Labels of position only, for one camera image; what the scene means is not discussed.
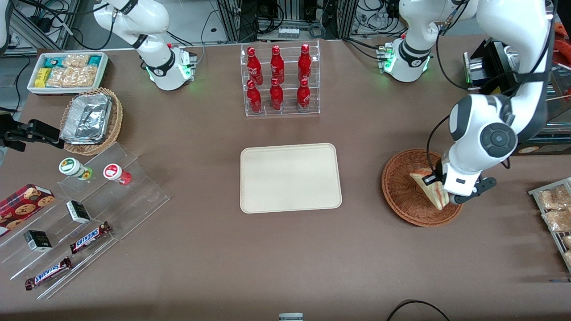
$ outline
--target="red cookie box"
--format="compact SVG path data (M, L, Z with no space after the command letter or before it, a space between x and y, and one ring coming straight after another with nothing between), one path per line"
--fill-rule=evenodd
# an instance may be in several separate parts
M0 202L0 237L55 200L45 188L27 184Z

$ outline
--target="clear acrylic shelf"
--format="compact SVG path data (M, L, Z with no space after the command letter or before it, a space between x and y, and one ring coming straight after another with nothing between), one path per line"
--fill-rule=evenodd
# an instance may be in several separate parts
M308 87L311 90L311 95L309 96L309 110L307 112L301 113L297 110L297 89L299 88L299 79L297 78L297 60L301 54L301 45L307 43L309 44L309 55L311 56L311 77L309 78ZM270 88L272 79L270 60L272 59L272 50L267 47L265 43L251 43L248 45L242 45L240 51L240 69L242 71L242 91L244 92L244 110L246 116L303 116L307 114L319 114L321 112L320 105L320 52L319 52L319 41L304 41L304 42L280 42L280 52L284 58L285 64L285 82L282 84L282 89L284 92L284 104L281 111L275 111L271 106L270 100ZM258 86L258 90L262 95L262 112L260 114L252 113L250 109L250 104L248 104L248 96L246 92L248 87L246 82L250 78L248 73L248 55L246 54L246 49L248 47L254 47L256 49L256 56L262 64L262 76L264 77L264 83Z
M22 291L25 291L26 279L69 256L73 265L71 270L57 274L30 291L38 299L48 299L170 199L135 160L136 156L119 143L113 144L85 164L93 169L89 180L68 176L56 184L51 188L56 197L53 205L0 240L3 268L11 275L11 280L21 283ZM103 168L110 163L130 172L132 181L128 185L120 185L104 178ZM71 220L66 203L72 199L83 203L91 216L90 223L79 224ZM72 255L69 245L105 221L112 230ZM46 232L53 249L46 253L30 251L23 237L27 230Z

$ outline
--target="beige tray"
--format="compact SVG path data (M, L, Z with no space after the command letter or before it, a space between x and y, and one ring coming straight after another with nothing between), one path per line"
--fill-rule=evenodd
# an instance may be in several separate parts
M248 214L337 208L341 184L329 143L254 147L240 156L240 208Z

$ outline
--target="brown wicker basket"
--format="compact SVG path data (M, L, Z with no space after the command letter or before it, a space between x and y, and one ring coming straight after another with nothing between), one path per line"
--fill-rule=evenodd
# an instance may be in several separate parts
M111 115L109 116L109 125L107 125L107 133L106 133L107 138L103 143L99 145L72 145L65 143L63 148L65 148L65 150L71 153L81 154L84 156L97 155L102 151L106 150L109 146L111 146L119 136L119 132L121 131L121 122L123 121L123 107L121 106L121 102L111 90L106 88L97 88L89 90L79 94L79 96L95 95L95 94L106 94L113 99L113 106L111 107ZM67 113L69 113L70 111L71 103L72 102L67 104L67 108L63 112L62 120L59 123L59 130L62 130L63 125L66 123Z
M430 152L432 164L440 159ZM428 168L427 152L423 149L404 150L385 165L381 185L390 207L407 222L424 227L441 226L455 218L462 205L446 205L439 211L424 194L409 173Z

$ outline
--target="table surface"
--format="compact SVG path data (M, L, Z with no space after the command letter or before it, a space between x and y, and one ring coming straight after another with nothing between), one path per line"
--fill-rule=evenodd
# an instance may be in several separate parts
M483 39L441 38L453 79L462 78L462 53ZM148 80L135 51L109 51L105 86L124 108L118 141L173 197L49 300L0 267L0 319L276 320L299 311L308 321L383 320L399 302L421 299L452 320L569 320L571 284L548 283L566 277L565 266L526 192L571 176L571 157L513 158L510 170L486 171L498 186L450 224L410 225L384 200L383 166L424 147L466 93L436 61L418 81L399 83L344 42L320 45L321 114L288 119L244 116L239 45L208 47L196 81L173 92ZM30 95L22 120L57 126L69 100ZM337 149L339 208L240 210L243 149L323 142ZM441 129L432 146L451 143ZM54 185L67 156L40 143L10 151L0 198L26 183ZM407 306L394 320L440 318Z

